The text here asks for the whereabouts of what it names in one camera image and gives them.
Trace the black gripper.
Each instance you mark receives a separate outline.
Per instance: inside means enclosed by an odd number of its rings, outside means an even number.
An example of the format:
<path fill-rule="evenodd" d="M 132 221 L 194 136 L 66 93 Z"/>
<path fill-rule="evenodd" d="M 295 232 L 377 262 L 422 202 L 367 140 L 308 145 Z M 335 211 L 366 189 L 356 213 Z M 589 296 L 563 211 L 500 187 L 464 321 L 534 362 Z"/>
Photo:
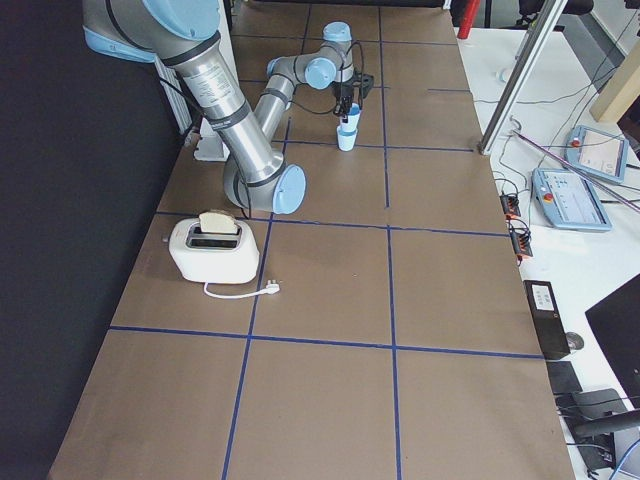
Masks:
<path fill-rule="evenodd" d="M 336 100 L 334 115 L 341 123 L 347 122 L 354 97 L 353 84 L 351 81 L 346 83 L 333 82 L 331 87 Z"/>

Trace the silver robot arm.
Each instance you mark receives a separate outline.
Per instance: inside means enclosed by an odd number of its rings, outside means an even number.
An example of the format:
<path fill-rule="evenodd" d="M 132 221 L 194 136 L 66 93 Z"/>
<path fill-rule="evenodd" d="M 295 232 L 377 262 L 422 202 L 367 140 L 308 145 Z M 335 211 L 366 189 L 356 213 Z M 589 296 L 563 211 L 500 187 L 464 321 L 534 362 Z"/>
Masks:
<path fill-rule="evenodd" d="M 296 88 L 345 88 L 336 109 L 351 107 L 356 71 L 348 24 L 332 22 L 311 54 L 280 57 L 268 65 L 268 83 L 257 105 L 250 106 L 220 52 L 219 4 L 216 1 L 86 1 L 83 28 L 88 46 L 129 61 L 160 60 L 176 71 L 199 105 L 203 117 L 230 151 L 224 191 L 236 206 L 291 214 L 303 202 L 306 177 L 274 150 L 271 139 Z"/>

